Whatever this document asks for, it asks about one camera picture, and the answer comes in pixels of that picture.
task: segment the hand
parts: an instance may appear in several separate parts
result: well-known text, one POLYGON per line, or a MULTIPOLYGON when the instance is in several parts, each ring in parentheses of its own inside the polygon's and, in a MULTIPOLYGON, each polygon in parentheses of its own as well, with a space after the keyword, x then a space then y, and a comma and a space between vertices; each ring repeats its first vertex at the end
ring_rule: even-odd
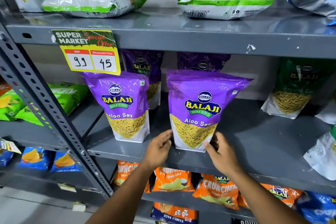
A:
POLYGON ((171 146, 170 138, 172 135, 173 131, 171 129, 166 130, 149 143, 142 163, 152 171, 166 161, 171 146))
POLYGON ((222 174, 225 174, 229 178, 236 172, 241 172, 242 168, 238 163, 235 150, 226 141, 225 136, 216 131, 212 137, 212 141, 218 150, 208 142, 204 143, 204 147, 210 155, 212 163, 222 174))

